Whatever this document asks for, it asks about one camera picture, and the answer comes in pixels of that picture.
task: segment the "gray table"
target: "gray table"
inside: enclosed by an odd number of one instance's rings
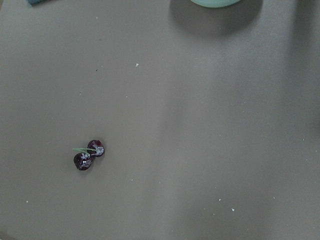
[[[316,0],[1,1],[0,239],[319,240],[319,66]]]

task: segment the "cherry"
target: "cherry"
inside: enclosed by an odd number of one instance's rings
[[[91,156],[95,156],[97,158],[101,157],[105,153],[104,146],[99,140],[91,140],[88,143],[86,150]]]
[[[81,153],[77,153],[74,156],[73,162],[74,162],[77,169],[84,171],[84,170],[87,170],[88,168],[90,168],[94,159],[95,159],[95,157],[91,156],[89,153],[81,152]]]

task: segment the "cherry stem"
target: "cherry stem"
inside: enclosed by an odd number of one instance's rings
[[[73,151],[77,151],[77,152],[82,152],[82,153],[86,153],[86,150],[91,150],[91,151],[96,151],[96,149],[92,149],[92,148],[72,148]]]

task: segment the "pair of cherries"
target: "pair of cherries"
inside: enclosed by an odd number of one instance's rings
[[[105,153],[105,148],[99,140],[91,140],[87,148],[73,148],[72,150],[81,152],[73,158],[76,168],[80,171],[90,168],[95,158],[99,158]]]

